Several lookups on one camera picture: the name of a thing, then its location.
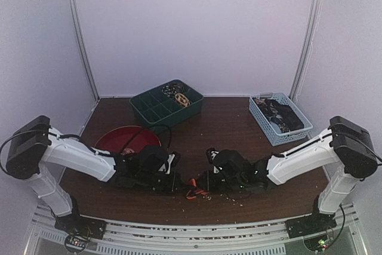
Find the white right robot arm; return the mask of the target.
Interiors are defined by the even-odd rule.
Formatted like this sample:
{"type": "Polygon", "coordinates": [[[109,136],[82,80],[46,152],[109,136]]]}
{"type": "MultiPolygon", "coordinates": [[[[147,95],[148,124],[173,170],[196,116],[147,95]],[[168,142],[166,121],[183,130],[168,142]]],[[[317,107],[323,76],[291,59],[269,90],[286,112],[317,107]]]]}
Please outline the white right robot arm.
{"type": "Polygon", "coordinates": [[[381,165],[369,132],[341,116],[331,118],[329,127],[309,141],[257,162],[251,163],[230,149],[210,148],[206,155],[212,170],[195,181],[202,192],[265,193],[316,168],[338,164],[328,186],[316,197],[313,214],[306,219],[306,227],[312,232],[320,231],[357,182],[373,175],[381,165]]]}

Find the tan patterned rolled tie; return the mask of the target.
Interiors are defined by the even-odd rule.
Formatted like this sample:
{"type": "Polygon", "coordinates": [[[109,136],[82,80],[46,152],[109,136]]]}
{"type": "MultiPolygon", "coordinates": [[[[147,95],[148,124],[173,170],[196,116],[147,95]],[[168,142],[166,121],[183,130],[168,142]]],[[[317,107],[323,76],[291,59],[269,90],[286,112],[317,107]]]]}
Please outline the tan patterned rolled tie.
{"type": "Polygon", "coordinates": [[[188,107],[190,105],[190,100],[182,93],[175,94],[174,98],[181,107],[188,107]]]}

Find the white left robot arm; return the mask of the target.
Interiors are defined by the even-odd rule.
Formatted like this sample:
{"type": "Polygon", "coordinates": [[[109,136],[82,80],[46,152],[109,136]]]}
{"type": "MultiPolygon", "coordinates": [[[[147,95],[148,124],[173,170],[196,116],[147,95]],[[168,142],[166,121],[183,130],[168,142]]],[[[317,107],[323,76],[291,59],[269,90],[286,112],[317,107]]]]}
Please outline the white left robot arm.
{"type": "Polygon", "coordinates": [[[57,183],[46,164],[53,163],[84,173],[120,188],[148,188],[173,193],[184,188],[175,167],[177,152],[147,145],[139,152],[111,152],[86,144],[78,135],[62,134],[44,115],[38,116],[6,139],[6,163],[1,170],[23,180],[50,208],[56,222],[74,234],[86,227],[76,199],[57,183]]]}

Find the orange navy striped tie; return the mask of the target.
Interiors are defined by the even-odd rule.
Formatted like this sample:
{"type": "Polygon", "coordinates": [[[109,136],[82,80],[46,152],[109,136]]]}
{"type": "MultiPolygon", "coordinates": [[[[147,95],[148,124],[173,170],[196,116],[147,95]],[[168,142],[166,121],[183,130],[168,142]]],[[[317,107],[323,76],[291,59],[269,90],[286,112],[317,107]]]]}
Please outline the orange navy striped tie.
{"type": "Polygon", "coordinates": [[[189,190],[186,194],[187,200],[196,199],[199,196],[207,196],[209,193],[200,188],[195,179],[190,179],[187,183],[189,190]]]}

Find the red round tray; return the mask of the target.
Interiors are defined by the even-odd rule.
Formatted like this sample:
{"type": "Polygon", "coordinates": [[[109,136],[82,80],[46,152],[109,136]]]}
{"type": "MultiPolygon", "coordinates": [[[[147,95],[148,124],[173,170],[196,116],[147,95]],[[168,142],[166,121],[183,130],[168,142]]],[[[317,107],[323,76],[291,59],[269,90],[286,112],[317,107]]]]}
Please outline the red round tray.
{"type": "Polygon", "coordinates": [[[104,134],[95,144],[96,149],[127,153],[139,153],[145,146],[161,146],[158,136],[150,130],[136,125],[113,129],[104,134]]]}

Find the dark green divided organizer box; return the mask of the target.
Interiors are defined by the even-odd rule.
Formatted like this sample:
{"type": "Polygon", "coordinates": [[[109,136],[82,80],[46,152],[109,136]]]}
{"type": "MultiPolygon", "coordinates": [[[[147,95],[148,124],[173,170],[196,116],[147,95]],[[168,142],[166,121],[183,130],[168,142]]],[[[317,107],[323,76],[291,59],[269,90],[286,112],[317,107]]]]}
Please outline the dark green divided organizer box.
{"type": "Polygon", "coordinates": [[[204,96],[180,79],[173,79],[132,97],[129,103],[134,116],[143,127],[149,127],[155,134],[160,134],[167,127],[173,127],[195,116],[202,110],[204,96]],[[175,98],[166,96],[161,88],[169,82],[181,82],[183,94],[190,100],[188,107],[181,107],[175,98]]]}

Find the plain black tie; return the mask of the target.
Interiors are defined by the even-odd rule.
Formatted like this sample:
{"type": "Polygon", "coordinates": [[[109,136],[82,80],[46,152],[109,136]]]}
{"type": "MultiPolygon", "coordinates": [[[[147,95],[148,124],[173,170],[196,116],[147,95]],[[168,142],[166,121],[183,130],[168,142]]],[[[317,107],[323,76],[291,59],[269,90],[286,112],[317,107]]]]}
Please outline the plain black tie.
{"type": "Polygon", "coordinates": [[[297,114],[288,105],[279,103],[278,111],[281,113],[284,121],[286,122],[289,131],[300,130],[304,128],[304,124],[297,114]]]}

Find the light blue perforated basket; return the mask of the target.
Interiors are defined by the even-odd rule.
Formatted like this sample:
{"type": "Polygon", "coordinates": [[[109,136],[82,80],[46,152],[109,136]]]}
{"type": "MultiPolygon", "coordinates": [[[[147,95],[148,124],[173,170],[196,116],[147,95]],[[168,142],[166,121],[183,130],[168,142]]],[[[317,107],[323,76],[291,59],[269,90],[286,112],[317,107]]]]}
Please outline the light blue perforated basket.
{"type": "Polygon", "coordinates": [[[313,128],[312,123],[284,93],[251,96],[249,111],[272,146],[301,140],[313,128]]]}

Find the right aluminium frame post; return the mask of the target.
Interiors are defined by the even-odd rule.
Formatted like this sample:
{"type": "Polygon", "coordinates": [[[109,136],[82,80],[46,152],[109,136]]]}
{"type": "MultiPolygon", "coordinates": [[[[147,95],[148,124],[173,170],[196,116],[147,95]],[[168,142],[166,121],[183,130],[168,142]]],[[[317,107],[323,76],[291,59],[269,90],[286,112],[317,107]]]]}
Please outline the right aluminium frame post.
{"type": "Polygon", "coordinates": [[[313,49],[313,38],[319,22],[319,15],[321,11],[322,0],[312,0],[310,6],[309,17],[307,21],[306,32],[304,36],[303,46],[298,61],[297,70],[292,83],[291,91],[289,94],[290,99],[297,103],[298,96],[300,95],[303,87],[303,82],[306,77],[310,56],[313,49]]]}

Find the aluminium frame post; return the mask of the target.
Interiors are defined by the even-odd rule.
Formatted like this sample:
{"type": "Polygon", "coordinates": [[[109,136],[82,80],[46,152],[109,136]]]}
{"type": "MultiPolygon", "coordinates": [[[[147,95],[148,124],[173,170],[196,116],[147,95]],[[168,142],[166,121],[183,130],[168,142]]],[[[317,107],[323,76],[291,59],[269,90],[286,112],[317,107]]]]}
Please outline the aluminium frame post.
{"type": "Polygon", "coordinates": [[[86,76],[86,79],[87,79],[88,84],[90,86],[94,100],[99,101],[100,95],[98,93],[98,90],[96,87],[96,82],[94,79],[94,75],[93,75],[93,72],[91,70],[90,62],[88,59],[88,54],[86,51],[84,36],[82,33],[81,23],[80,23],[79,14],[78,14],[77,3],[76,3],[76,0],[68,0],[68,2],[69,2],[70,14],[72,17],[73,28],[75,31],[75,39],[76,39],[76,43],[78,46],[78,50],[79,50],[79,54],[80,54],[80,58],[81,58],[81,63],[84,67],[85,76],[86,76]]]}
{"type": "Polygon", "coordinates": [[[297,70],[292,83],[291,91],[289,94],[290,99],[297,103],[298,96],[300,95],[303,87],[303,82],[306,77],[310,56],[313,49],[313,38],[319,22],[319,15],[321,11],[322,0],[312,0],[310,6],[309,17],[307,21],[306,32],[304,36],[303,46],[298,61],[297,70]]]}

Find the black white rolled tie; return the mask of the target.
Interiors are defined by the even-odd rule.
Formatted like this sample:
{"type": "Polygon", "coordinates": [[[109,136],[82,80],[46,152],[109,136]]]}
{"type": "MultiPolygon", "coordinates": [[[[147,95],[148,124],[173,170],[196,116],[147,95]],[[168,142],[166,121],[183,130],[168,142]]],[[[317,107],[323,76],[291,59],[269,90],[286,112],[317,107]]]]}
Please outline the black white rolled tie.
{"type": "Polygon", "coordinates": [[[165,84],[161,91],[168,97],[174,98],[176,94],[183,94],[184,85],[181,82],[169,82],[165,84]]]}

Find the left aluminium frame post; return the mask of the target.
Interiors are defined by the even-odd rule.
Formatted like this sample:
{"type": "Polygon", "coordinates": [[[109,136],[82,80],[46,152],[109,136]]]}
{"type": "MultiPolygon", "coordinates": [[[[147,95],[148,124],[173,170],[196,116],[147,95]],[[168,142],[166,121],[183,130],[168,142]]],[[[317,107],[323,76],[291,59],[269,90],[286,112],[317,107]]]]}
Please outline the left aluminium frame post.
{"type": "Polygon", "coordinates": [[[100,95],[98,93],[98,90],[96,87],[96,82],[94,79],[94,75],[93,75],[93,72],[91,70],[90,62],[88,59],[88,54],[86,51],[84,36],[82,33],[81,23],[80,23],[79,14],[78,14],[77,3],[76,3],[76,0],[68,0],[68,2],[69,2],[70,14],[72,17],[73,28],[75,31],[75,39],[76,39],[76,43],[78,46],[78,50],[79,50],[79,54],[80,54],[80,58],[81,58],[81,63],[84,67],[85,76],[86,76],[86,79],[87,79],[88,84],[90,86],[94,100],[99,101],[100,95]]]}

